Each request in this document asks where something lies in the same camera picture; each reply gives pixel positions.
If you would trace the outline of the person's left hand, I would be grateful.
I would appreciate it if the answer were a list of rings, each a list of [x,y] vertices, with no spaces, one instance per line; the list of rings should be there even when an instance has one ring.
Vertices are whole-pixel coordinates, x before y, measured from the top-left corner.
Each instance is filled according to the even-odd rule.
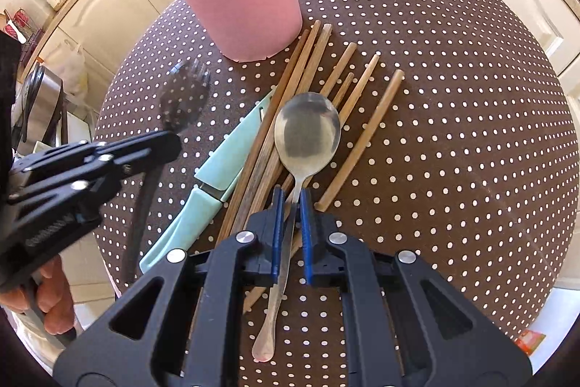
[[[61,257],[52,258],[39,272],[41,282],[36,291],[36,304],[45,314],[44,328],[51,335],[64,334],[74,327],[75,311]],[[1,304],[14,312],[30,309],[29,296],[22,288],[1,294]]]

